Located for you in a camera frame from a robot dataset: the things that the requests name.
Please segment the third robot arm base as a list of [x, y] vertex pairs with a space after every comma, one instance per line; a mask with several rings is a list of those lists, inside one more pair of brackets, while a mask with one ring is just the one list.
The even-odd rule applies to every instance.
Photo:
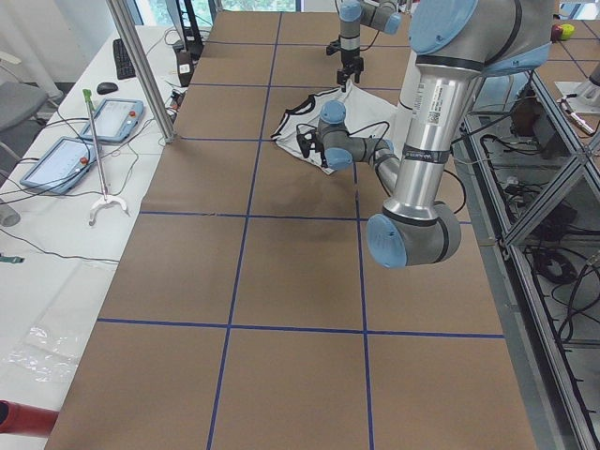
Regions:
[[585, 82], [555, 82], [562, 96], [556, 102], [564, 115], [586, 134], [592, 135], [593, 128], [581, 117], [583, 114], [599, 114], [599, 66]]

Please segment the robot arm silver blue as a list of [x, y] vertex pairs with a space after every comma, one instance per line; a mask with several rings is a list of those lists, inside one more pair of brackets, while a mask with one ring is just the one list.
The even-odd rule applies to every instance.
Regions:
[[350, 78], [358, 83], [364, 71], [361, 26], [394, 35], [399, 29], [401, 15], [398, 1], [343, 1], [338, 7], [338, 17], [338, 37], [327, 45], [325, 52], [328, 56], [340, 53], [342, 68], [337, 71], [337, 84], [345, 92]]
[[317, 153], [333, 170], [365, 162], [390, 190], [367, 222], [379, 265], [439, 263], [457, 251], [458, 219], [437, 192], [473, 83], [543, 65], [553, 9], [550, 1], [423, 1], [409, 28], [412, 106], [397, 112], [393, 140], [354, 137], [336, 100], [323, 105], [312, 133], [297, 134], [304, 155]]

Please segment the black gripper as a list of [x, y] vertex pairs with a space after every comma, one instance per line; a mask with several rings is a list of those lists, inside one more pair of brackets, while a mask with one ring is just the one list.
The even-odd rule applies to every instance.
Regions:
[[331, 56], [340, 53], [342, 68], [337, 70], [337, 84], [342, 90], [346, 89], [346, 75], [353, 75], [354, 82], [360, 83], [364, 70], [364, 59], [360, 55], [360, 45], [347, 49], [340, 40], [331, 41], [326, 47], [326, 54]]
[[321, 159], [325, 159], [323, 143], [315, 129], [302, 134], [302, 156], [309, 158], [311, 154], [318, 154]]

